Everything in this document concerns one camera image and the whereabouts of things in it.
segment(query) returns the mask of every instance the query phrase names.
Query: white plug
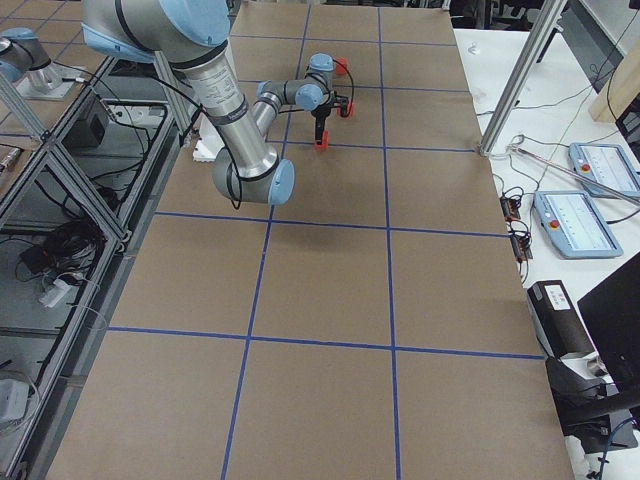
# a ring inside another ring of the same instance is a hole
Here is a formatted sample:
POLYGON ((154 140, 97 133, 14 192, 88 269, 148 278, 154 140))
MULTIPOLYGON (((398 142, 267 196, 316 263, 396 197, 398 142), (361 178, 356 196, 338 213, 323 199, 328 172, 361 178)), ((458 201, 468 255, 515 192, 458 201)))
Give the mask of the white plug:
POLYGON ((46 289, 38 301, 47 308, 53 308, 60 303, 69 290, 71 290, 71 285, 58 278, 53 281, 53 285, 46 289))

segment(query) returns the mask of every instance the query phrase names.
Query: white table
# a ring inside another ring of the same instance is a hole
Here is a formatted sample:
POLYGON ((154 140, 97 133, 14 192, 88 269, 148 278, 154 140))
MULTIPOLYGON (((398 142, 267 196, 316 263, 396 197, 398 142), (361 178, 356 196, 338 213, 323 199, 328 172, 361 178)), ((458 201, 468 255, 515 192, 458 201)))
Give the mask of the white table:
MULTIPOLYGON (((504 85, 526 41, 527 34, 487 30, 456 30, 455 33, 476 113, 492 111, 498 103, 504 85)), ((519 106, 555 104, 559 100, 577 94, 588 86, 589 81, 566 42, 560 35, 556 35, 542 63, 533 67, 520 94, 519 106)), ((509 157, 504 155, 506 146, 518 134, 524 134, 543 142, 568 145, 572 142, 592 141, 616 132, 603 140, 603 143, 622 145, 634 167, 640 170, 640 165, 622 135, 617 133, 615 126, 595 123, 591 120, 588 107, 595 97, 596 93, 591 88, 587 88, 576 97, 557 106, 517 109, 511 113, 490 157, 493 172, 504 180, 504 190, 513 186, 521 186, 527 193, 535 190, 535 183, 516 173, 510 166, 509 157)), ((490 117, 490 114, 479 115, 478 120, 482 131, 486 128, 490 117)), ((564 147, 540 145, 527 140, 523 148, 569 168, 568 149, 564 147)), ((543 174, 544 165, 535 160, 513 155, 512 162, 515 168, 536 179, 539 179, 543 174)), ((498 192, 501 191, 500 180, 496 180, 496 188, 498 192)), ((582 189, 582 186, 576 180, 553 169, 547 171, 540 186, 540 190, 578 189, 582 189)), ((640 214, 638 214, 630 220, 611 226, 613 234, 624 249, 623 256, 597 260, 563 259, 551 246, 546 233, 542 231, 539 224, 536 225, 535 217, 530 215, 531 203, 532 195, 526 195, 520 209, 523 220, 531 228, 533 238, 533 260, 528 265, 529 272, 524 282, 525 288, 540 280, 559 279, 562 280, 575 303, 608 274, 640 251, 640 242, 638 241, 640 214)), ((624 217, 635 209, 633 205, 622 200, 597 199, 596 205, 607 220, 624 217)), ((575 453, 575 449, 570 448, 569 450, 570 453, 575 453)), ((593 470, 599 468, 597 457, 598 455, 595 454, 588 455, 593 470)), ((606 480, 635 480, 638 478, 640 449, 611 452, 607 458, 611 463, 605 469, 604 477, 606 480)), ((584 476, 576 474, 576 479, 584 478, 584 476)))

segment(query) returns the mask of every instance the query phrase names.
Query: device screen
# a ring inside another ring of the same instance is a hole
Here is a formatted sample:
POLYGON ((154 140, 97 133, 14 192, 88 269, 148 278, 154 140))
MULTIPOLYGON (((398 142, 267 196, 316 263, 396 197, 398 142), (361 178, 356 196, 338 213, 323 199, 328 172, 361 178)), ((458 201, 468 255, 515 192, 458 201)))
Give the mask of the device screen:
POLYGON ((633 174, 620 158, 617 148, 599 145, 582 145, 580 148, 598 182, 619 192, 638 191, 633 174))
POLYGON ((582 195, 547 195, 549 205, 575 251, 610 250, 613 244, 582 195))

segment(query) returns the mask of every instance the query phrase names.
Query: blue and white device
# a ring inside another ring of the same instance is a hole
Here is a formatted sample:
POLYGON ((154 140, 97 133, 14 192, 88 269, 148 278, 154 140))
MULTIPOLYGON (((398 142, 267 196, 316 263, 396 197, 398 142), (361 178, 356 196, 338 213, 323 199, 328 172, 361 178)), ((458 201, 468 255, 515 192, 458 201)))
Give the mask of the blue and white device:
MULTIPOLYGON (((572 143, 569 146, 569 158, 578 175, 629 197, 640 198, 638 174, 620 145, 572 143)), ((594 185, 586 182, 583 185, 594 197, 614 198, 594 185)))
POLYGON ((622 255, 622 247, 587 192, 536 192, 533 207, 551 243, 563 257, 622 255))

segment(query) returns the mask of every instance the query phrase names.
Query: computer monitor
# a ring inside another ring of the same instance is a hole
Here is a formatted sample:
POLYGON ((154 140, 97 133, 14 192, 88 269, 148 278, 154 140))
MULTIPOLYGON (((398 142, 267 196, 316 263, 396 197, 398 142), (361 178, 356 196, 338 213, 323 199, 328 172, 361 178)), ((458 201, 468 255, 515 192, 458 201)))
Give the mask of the computer monitor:
MULTIPOLYGON (((603 451, 609 433, 633 415, 640 422, 640 254, 578 301, 578 310, 614 385, 585 380, 556 359, 547 373, 565 435, 587 453, 603 451)), ((616 435, 613 449, 636 447, 632 426, 616 435)))

